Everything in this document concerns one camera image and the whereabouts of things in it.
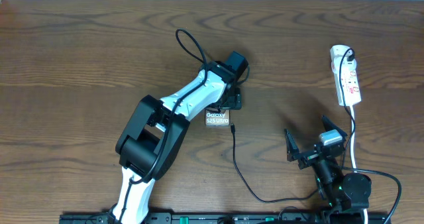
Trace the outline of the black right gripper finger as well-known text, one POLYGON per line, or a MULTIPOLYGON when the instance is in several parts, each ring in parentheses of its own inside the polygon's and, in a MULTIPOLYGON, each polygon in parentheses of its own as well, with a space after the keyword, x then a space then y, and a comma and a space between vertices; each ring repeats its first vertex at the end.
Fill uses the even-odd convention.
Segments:
POLYGON ((287 160, 293 162, 298 159, 299 149, 291 135, 291 133, 284 129, 285 139, 286 139, 286 149, 287 149, 287 160))
POLYGON ((322 121, 324 129, 326 131, 336 130, 342 137, 347 136, 347 134, 342 129, 340 129, 338 126, 336 126, 327 116, 322 115, 321 121, 322 121))

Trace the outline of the Galaxy S25 Ultra smartphone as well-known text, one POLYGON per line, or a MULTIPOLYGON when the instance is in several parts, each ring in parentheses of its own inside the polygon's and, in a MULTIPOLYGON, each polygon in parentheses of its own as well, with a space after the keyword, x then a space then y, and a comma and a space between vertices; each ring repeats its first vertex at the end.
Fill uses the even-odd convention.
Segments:
POLYGON ((205 125, 206 126, 229 126, 231 123, 229 110, 206 110, 205 125))

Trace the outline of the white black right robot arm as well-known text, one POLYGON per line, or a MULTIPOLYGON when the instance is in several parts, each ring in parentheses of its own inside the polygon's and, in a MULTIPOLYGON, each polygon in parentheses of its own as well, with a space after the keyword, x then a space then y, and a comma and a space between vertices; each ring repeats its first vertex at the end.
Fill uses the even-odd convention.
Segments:
POLYGON ((336 157, 345 151, 347 134, 328 117, 321 118, 325 132, 311 150, 300 151, 295 139, 286 129, 287 160, 297 161, 299 169, 311 167, 315 173, 318 192, 329 207, 320 213, 324 223, 369 223, 371 179, 364 174, 344 174, 336 157))

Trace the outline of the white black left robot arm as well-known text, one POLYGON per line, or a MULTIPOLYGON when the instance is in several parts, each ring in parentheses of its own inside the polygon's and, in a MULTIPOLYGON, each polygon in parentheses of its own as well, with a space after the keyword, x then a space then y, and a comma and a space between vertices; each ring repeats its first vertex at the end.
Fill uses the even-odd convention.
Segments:
POLYGON ((232 52, 226 61, 212 61, 193 81, 160 99, 151 95, 137 104, 115 151, 123 183, 109 223, 142 223, 155 182, 173 164, 191 120, 204 109, 240 109, 239 79, 249 69, 247 59, 232 52))

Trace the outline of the white power strip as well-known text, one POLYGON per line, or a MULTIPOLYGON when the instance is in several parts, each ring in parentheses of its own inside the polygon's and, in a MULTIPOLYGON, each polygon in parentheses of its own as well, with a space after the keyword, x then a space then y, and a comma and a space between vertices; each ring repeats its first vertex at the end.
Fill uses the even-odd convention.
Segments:
POLYGON ((330 55, 339 105, 347 107, 356 105, 362 99, 354 50, 349 46, 338 44, 330 49, 330 55))

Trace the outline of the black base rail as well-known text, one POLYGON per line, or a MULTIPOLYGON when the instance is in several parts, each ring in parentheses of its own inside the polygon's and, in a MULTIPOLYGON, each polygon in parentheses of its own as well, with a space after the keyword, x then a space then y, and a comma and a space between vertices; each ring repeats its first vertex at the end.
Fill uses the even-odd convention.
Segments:
MULTIPOLYGON (((108 213, 65 214, 59 217, 59 224, 108 224, 112 223, 108 213)), ((149 213, 143 224, 255 224, 255 223, 324 223, 325 220, 312 213, 289 211, 273 215, 271 213, 245 214, 190 214, 190 213, 149 213)))

